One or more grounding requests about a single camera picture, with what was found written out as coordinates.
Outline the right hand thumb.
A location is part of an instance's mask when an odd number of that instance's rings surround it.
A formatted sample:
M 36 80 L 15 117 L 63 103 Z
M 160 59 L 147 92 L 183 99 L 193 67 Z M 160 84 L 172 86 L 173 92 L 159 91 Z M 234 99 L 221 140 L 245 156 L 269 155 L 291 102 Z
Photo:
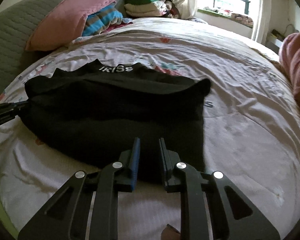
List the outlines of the right hand thumb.
M 171 226 L 170 224 L 167 224 L 164 230 L 161 233 L 161 240 L 180 240 L 180 232 Z

